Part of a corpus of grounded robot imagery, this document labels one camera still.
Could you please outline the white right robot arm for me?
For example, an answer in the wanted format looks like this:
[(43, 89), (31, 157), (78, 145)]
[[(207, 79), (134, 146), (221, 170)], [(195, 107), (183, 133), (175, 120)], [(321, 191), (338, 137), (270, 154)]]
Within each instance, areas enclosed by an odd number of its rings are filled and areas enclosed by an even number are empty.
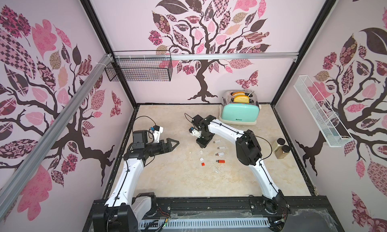
[(191, 118), (192, 127), (189, 132), (195, 136), (200, 148), (206, 148), (215, 135), (218, 135), (235, 145), (239, 162), (248, 166), (257, 179), (264, 198), (264, 210), (269, 214), (276, 214), (281, 207), (286, 208), (282, 191), (274, 183), (262, 158), (262, 149), (252, 130), (238, 130), (222, 123), (216, 117), (209, 115), (205, 118), (196, 115)]

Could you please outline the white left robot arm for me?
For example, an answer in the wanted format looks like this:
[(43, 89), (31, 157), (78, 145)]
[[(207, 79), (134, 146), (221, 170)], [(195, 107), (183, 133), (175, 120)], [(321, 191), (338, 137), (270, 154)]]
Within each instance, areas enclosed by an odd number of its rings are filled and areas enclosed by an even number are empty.
[(155, 210), (153, 193), (134, 197), (134, 192), (150, 157), (172, 152), (179, 141), (167, 138), (158, 143), (146, 143), (140, 138), (129, 146), (124, 154), (124, 168), (118, 183), (108, 200), (96, 207), (92, 214), (95, 232), (139, 232), (140, 222)]

